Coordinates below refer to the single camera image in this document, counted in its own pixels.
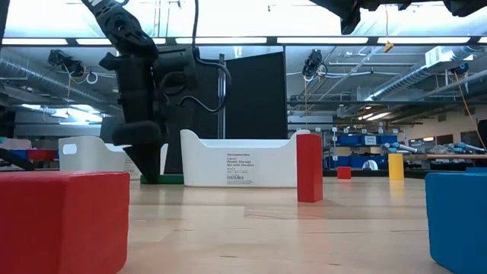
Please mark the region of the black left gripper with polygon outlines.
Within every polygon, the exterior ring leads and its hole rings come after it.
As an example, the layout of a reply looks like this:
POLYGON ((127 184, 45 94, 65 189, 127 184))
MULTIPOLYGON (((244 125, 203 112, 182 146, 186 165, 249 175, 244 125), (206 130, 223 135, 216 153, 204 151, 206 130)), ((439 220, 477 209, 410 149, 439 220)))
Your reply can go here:
POLYGON ((157 58, 157 47, 142 47, 119 56, 107 53, 99 62, 101 67, 116 74, 118 104, 126 122, 114 129, 113 143, 125 146, 124 152, 141 171, 146 183, 159 181, 163 145, 159 118, 154 111, 153 64, 157 58))

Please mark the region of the black table frame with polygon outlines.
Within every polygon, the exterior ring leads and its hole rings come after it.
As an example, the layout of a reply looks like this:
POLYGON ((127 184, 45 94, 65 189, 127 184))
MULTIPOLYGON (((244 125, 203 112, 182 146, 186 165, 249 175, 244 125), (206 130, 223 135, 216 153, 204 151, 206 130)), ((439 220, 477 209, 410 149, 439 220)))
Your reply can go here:
MULTIPOLYGON (((405 178, 424 179, 429 170, 405 170, 405 178)), ((387 170, 351 170, 352 177, 389 177, 387 170)), ((337 177, 336 170, 324 170, 324 177, 337 177)))

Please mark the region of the yellow wooden block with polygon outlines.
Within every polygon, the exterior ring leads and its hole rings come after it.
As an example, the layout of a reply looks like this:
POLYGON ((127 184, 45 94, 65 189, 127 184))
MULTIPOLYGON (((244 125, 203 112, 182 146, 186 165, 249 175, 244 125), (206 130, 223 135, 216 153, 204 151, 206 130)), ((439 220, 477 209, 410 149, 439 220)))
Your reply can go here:
POLYGON ((388 173, 390 180, 404 180, 405 176, 402 154, 388 154, 388 173))

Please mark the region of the blue wooden block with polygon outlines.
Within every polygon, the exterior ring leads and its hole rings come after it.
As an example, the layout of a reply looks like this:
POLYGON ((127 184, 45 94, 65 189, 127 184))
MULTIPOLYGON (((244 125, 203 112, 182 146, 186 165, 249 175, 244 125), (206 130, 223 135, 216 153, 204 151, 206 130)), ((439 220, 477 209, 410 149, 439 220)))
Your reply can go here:
POLYGON ((429 173, 431 258, 455 274, 487 274, 487 172, 429 173))

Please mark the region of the red storage bin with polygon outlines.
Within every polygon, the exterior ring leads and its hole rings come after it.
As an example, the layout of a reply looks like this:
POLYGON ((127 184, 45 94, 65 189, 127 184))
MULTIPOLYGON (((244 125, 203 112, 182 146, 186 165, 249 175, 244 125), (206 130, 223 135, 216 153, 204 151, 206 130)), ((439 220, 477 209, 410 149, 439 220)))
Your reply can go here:
POLYGON ((32 161, 54 161, 57 157, 57 150, 29 149, 27 151, 27 158, 32 161))

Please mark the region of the shelf with blue bins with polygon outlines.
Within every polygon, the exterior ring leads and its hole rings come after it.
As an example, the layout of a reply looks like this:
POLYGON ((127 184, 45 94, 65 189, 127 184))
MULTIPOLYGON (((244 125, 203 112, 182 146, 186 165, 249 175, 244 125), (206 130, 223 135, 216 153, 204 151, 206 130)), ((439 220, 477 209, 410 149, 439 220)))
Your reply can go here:
POLYGON ((374 161, 378 170, 386 170, 388 165, 386 144, 398 141, 397 135, 354 134, 347 132, 327 132, 323 135, 323 168, 350 167, 363 169, 367 161, 374 161))

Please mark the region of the white plastic storage bin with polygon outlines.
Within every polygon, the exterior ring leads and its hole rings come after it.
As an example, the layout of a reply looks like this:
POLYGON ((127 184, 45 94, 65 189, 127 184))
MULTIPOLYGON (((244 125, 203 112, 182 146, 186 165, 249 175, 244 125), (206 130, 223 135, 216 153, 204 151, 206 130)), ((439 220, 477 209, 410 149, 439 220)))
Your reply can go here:
POLYGON ((132 180, 148 181, 124 151, 126 145, 105 143, 97 136, 59 139, 61 171, 125 171, 132 180))

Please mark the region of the black ceiling-hung device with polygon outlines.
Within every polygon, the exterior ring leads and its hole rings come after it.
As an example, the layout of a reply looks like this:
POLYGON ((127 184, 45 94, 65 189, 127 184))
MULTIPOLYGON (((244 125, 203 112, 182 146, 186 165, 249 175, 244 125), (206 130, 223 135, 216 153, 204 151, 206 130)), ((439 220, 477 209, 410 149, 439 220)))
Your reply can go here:
POLYGON ((52 66, 62 67, 73 78, 80 78, 86 72, 86 68, 80 60, 74 59, 60 49, 51 49, 47 62, 52 66))
POLYGON ((302 75, 306 78, 315 76, 324 76, 328 74, 328 67, 323 62, 323 56, 320 49, 312 49, 304 61, 302 75))

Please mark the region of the background work table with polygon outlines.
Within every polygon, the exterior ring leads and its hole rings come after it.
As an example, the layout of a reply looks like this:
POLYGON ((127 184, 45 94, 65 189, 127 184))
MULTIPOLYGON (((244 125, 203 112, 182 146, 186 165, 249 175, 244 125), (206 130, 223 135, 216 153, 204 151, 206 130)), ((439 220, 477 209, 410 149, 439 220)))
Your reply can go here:
POLYGON ((487 160, 487 155, 468 155, 468 154, 420 154, 404 155, 405 161, 428 161, 434 159, 463 159, 463 160, 487 160))

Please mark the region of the black panel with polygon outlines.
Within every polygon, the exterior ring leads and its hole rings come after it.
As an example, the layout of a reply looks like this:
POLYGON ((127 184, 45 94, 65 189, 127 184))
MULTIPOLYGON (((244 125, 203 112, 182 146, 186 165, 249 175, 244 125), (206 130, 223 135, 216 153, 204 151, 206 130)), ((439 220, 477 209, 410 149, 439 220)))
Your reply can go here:
MULTIPOLYGON (((226 139, 287 139, 287 99, 283 52, 226 62, 233 84, 225 108, 226 139)), ((196 96, 208 107, 218 105, 218 70, 197 67, 196 96)), ((189 128, 202 139, 218 137, 218 115, 195 107, 189 128)))

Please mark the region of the metal post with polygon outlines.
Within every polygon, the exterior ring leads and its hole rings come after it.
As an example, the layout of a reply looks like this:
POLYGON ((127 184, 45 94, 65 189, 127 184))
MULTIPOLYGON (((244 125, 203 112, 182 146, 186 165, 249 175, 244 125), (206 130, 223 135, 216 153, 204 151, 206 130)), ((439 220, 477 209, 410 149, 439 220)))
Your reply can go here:
MULTIPOLYGON (((219 54, 219 64, 226 66, 225 61, 225 54, 219 54)), ((226 74, 223 70, 218 70, 218 99, 219 103, 221 104, 224 100, 224 96, 226 95, 226 74)), ((225 139, 225 109, 222 108, 218 113, 218 122, 217 122, 217 138, 218 139, 225 139)))

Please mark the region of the white plastic bin with label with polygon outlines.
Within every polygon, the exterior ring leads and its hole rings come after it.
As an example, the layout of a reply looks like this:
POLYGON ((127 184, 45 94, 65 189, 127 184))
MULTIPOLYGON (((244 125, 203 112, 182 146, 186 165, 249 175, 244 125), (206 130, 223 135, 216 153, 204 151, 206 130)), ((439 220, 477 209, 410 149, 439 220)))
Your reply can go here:
POLYGON ((289 139, 201 139, 180 131, 183 179, 193 187, 297 186, 297 137, 289 139))

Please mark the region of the long green wooden block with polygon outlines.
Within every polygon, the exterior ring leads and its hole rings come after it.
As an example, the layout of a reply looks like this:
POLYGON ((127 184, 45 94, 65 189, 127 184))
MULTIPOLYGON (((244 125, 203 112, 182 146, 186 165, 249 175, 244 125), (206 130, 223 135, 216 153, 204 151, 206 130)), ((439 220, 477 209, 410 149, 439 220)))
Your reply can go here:
POLYGON ((182 174, 161 174, 157 181, 147 181, 144 175, 140 176, 142 184, 158 184, 158 185, 183 185, 184 179, 182 174))

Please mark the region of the black rig frame bar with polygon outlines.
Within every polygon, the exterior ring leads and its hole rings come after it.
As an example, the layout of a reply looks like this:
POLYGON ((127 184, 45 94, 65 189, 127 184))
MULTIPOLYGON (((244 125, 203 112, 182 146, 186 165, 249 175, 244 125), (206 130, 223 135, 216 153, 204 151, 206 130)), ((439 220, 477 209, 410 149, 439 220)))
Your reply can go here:
MULTIPOLYGON (((487 46, 487 36, 197 37, 198 46, 487 46)), ((6 46, 109 46, 107 38, 4 38, 6 46)))

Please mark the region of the long red wooden block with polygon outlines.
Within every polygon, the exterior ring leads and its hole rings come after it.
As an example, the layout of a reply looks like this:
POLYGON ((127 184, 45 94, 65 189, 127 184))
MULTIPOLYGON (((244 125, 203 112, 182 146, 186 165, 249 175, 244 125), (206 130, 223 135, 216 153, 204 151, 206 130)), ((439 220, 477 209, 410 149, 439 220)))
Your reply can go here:
POLYGON ((297 195, 299 202, 323 199, 323 150, 318 135, 297 136, 297 195))

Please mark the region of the silver ventilation duct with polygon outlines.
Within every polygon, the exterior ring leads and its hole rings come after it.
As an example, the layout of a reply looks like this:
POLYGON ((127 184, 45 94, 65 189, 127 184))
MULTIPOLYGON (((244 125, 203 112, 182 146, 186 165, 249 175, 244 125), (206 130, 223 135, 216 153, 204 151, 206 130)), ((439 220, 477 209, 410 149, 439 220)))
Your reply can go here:
POLYGON ((379 101, 390 94, 410 87, 437 72, 451 69, 466 61, 474 53, 483 51, 483 46, 436 46, 425 54, 425 63, 412 71, 394 78, 390 83, 374 90, 365 101, 379 101))
POLYGON ((9 49, 3 49, 0 53, 0 72, 14 73, 20 77, 26 76, 29 84, 47 94, 69 98, 77 102, 81 101, 83 104, 92 104, 109 113, 121 113, 121 108, 116 105, 114 100, 73 81, 68 84, 67 74, 59 75, 51 72, 38 62, 30 61, 9 49))

